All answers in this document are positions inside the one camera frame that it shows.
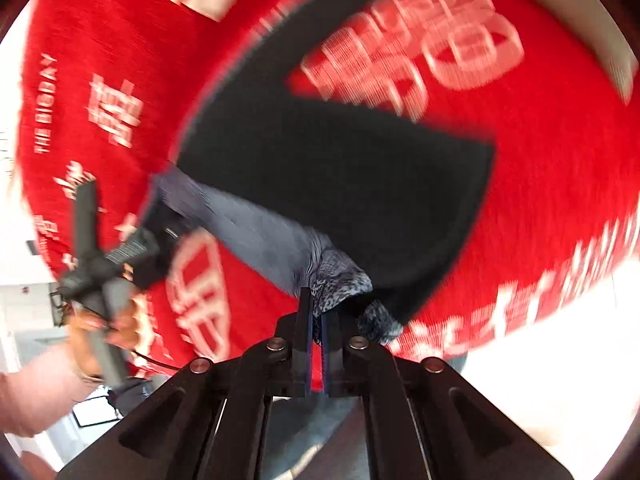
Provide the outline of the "person's left hand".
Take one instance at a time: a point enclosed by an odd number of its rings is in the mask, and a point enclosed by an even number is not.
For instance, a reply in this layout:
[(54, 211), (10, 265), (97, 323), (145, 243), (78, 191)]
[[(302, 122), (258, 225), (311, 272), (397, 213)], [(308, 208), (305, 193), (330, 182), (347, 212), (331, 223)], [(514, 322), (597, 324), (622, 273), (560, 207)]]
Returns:
[(75, 308), (67, 320), (66, 346), (81, 374), (102, 377), (103, 363), (111, 350), (120, 356), (120, 350), (131, 353), (137, 349), (141, 340), (138, 311), (139, 305), (134, 298), (130, 298), (111, 321), (88, 308)]

